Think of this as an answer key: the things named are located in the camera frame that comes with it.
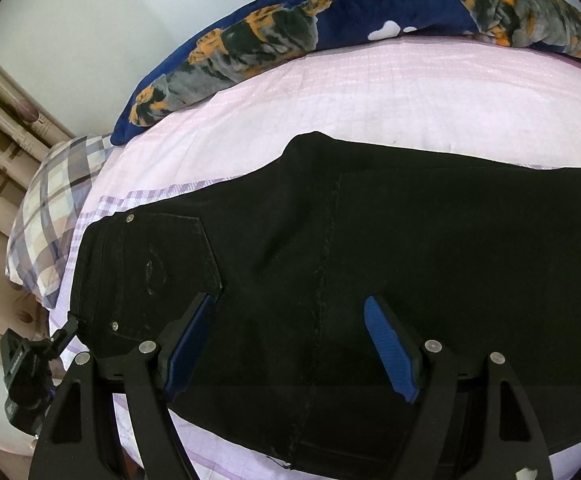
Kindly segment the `black pants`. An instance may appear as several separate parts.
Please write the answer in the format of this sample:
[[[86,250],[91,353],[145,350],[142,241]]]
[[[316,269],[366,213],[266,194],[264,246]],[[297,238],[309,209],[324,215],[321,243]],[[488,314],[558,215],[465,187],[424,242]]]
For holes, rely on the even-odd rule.
[[[172,411],[295,467],[384,479],[415,416],[364,325],[381,296],[465,363],[501,352],[550,452],[581,442],[581,168],[297,136],[235,180],[92,223],[70,309],[97,356],[217,301]]]

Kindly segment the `plaid checkered pillow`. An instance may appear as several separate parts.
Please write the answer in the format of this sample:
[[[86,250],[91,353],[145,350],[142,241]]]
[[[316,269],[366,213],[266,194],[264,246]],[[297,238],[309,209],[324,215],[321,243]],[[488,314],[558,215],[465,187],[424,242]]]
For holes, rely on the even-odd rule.
[[[45,309],[55,308],[80,212],[110,153],[110,136],[54,145],[20,203],[7,241],[5,275]]]

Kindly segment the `pink and purple bedsheet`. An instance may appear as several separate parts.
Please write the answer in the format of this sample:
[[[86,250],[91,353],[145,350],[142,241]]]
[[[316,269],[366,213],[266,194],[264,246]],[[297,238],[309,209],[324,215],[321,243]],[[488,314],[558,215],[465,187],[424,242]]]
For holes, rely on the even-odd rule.
[[[115,148],[77,232],[255,171],[301,133],[581,170],[581,66],[469,40],[411,38],[312,54],[174,113]]]

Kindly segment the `navy blue dog-print blanket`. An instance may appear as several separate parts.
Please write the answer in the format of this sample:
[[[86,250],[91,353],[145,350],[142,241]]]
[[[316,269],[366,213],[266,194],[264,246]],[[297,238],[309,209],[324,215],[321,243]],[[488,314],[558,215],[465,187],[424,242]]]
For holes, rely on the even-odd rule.
[[[112,130],[112,144],[295,58],[406,34],[469,36],[581,63],[581,11],[566,0],[256,0],[185,41],[146,75]]]

